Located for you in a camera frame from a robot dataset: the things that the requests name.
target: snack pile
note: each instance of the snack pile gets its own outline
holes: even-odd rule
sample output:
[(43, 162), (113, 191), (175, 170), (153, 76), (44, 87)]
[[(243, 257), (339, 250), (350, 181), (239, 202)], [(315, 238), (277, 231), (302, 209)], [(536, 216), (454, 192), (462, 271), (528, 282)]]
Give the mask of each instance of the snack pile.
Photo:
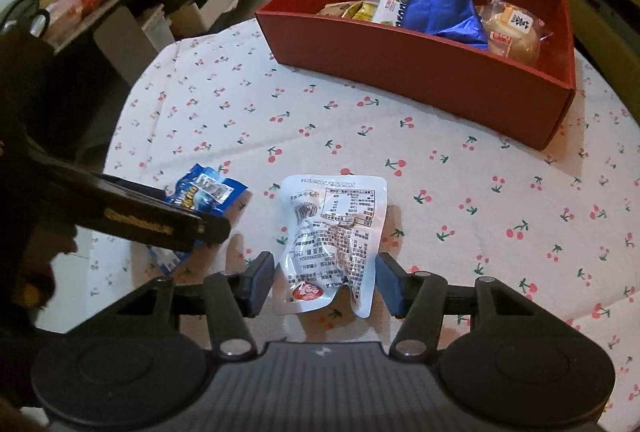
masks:
[(318, 14), (403, 27), (532, 67), (551, 35), (542, 19), (503, 0), (356, 0), (327, 4)]

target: table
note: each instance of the table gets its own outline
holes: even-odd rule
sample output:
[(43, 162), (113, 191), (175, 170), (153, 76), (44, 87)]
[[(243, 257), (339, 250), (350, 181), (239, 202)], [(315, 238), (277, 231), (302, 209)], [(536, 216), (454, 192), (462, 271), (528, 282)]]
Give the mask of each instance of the table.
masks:
[[(389, 92), (281, 66), (249, 20), (158, 56), (131, 90), (105, 172), (169, 192), (199, 162), (249, 186), (229, 240), (176, 273), (188, 284), (241, 270), (262, 250), (279, 257), (287, 175), (384, 177), (381, 249), (450, 284), (495, 276), (599, 343), (617, 374), (601, 423), (623, 432), (640, 421), (640, 129), (591, 65), (579, 53), (575, 60), (578, 94), (549, 147), (536, 152)], [(145, 246), (93, 240), (91, 314), (159, 274)], [(342, 292), (322, 310), (289, 316), (273, 314), (269, 298), (248, 323), (260, 345), (388, 347), (400, 322), (377, 294), (371, 316), (356, 318)], [(467, 316), (446, 317), (441, 347), (468, 326)], [(203, 319), (184, 318), (181, 329), (208, 345)]]

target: paper box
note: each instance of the paper box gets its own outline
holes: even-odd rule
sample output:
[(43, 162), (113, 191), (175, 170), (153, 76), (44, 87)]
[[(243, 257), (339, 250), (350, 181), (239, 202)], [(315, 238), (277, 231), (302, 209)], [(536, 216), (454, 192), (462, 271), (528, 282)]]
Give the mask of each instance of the paper box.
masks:
[(188, 4), (169, 15), (172, 31), (178, 36), (193, 37), (208, 31), (213, 23), (231, 5), (233, 0), (208, 0), (199, 8), (197, 4)]

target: label sticker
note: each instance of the label sticker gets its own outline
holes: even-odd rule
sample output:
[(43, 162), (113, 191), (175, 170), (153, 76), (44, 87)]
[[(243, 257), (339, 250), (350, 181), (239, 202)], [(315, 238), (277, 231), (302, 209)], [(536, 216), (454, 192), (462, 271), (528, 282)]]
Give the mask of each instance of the label sticker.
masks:
[(533, 19), (526, 13), (514, 9), (509, 16), (507, 25), (514, 27), (519, 31), (522, 31), (524, 34), (527, 34), (533, 26)]
[(322, 288), (303, 282), (293, 290), (293, 298), (297, 300), (315, 300), (322, 296)]
[(206, 174), (200, 174), (193, 184), (213, 197), (215, 202), (219, 205), (224, 203), (231, 195), (231, 192), (234, 191), (232, 187), (218, 183), (215, 179), (207, 176)]

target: blue fabric bag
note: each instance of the blue fabric bag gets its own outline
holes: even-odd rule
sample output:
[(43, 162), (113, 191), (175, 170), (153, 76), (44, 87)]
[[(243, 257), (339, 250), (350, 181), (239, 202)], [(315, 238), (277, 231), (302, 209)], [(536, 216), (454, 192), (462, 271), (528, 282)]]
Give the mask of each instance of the blue fabric bag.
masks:
[(401, 27), (488, 49), (473, 0), (408, 0)]

